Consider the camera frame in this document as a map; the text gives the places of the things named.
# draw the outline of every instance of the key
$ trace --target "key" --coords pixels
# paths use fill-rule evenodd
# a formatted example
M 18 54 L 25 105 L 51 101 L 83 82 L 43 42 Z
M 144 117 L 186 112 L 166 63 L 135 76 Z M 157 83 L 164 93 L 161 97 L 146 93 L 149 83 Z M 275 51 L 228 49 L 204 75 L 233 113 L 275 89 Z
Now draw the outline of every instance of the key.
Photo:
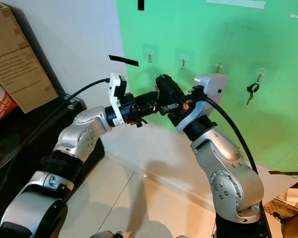
M 252 100 L 252 99 L 254 98 L 254 96 L 255 96 L 255 92 L 249 93 L 249 98 L 248 98 L 248 100 L 247 100 L 246 105 L 249 104 L 249 101 Z

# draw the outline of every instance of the black electrical tape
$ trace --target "black electrical tape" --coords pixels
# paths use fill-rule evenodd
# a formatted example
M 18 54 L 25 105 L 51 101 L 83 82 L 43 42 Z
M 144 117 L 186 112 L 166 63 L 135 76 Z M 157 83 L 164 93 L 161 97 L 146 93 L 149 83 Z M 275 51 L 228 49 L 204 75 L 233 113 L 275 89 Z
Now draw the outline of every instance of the black electrical tape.
M 280 171 L 268 171 L 271 175 L 298 175 L 298 172 L 280 172 Z
M 145 0 L 138 0 L 138 10 L 139 11 L 145 10 Z
M 123 57 L 110 56 L 110 55 L 109 55 L 109 58 L 110 58 L 110 60 L 119 61 L 119 62 L 131 64 L 131 65 L 134 65 L 134 66 L 139 66 L 138 61 L 135 61 L 135 60 L 132 60 L 132 59 L 126 59 L 126 58 L 123 58 Z

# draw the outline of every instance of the white floor tile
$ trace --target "white floor tile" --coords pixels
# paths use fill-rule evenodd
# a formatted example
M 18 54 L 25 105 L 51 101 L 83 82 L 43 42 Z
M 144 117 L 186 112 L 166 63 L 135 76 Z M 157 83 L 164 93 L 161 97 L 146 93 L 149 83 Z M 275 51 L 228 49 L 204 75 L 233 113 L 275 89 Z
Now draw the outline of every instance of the white floor tile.
M 133 170 L 102 159 L 68 201 L 61 238 L 89 238 L 95 234 L 128 183 Z
M 100 231 L 126 238 L 210 238 L 215 214 L 134 173 Z

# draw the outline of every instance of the cardboard box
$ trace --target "cardboard box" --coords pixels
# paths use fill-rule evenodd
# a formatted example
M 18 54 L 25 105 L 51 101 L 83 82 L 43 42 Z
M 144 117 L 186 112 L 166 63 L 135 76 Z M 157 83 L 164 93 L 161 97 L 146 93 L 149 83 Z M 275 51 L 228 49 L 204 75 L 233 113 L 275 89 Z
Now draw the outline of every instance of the cardboard box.
M 267 203 L 265 211 L 281 222 L 283 238 L 298 238 L 298 208 L 277 198 Z
M 25 113 L 58 96 L 10 8 L 2 3 L 0 84 Z

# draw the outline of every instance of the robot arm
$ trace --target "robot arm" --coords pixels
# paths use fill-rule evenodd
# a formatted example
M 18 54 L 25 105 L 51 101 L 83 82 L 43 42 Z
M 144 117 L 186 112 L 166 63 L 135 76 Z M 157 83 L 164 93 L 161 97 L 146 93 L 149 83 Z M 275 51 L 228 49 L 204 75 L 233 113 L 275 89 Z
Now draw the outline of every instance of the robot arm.
M 244 234 L 245 230 L 255 234 L 263 184 L 245 163 L 238 146 L 209 120 L 213 108 L 200 98 L 205 93 L 219 103 L 225 81 L 221 74 L 198 76 L 191 94 L 184 95 L 164 74 L 156 79 L 158 91 L 134 97 L 125 95 L 124 78 L 112 73 L 111 106 L 85 110 L 61 132 L 53 153 L 43 159 L 42 169 L 35 172 L 6 209 L 1 229 L 19 237 L 57 237 L 67 214 L 65 201 L 99 136 L 126 123 L 140 127 L 146 123 L 144 116 L 159 111 L 168 114 L 177 130 L 193 141 L 192 150 L 213 193 L 218 238 L 222 237 L 220 231 L 226 232 L 226 227 L 232 226 L 242 228 Z

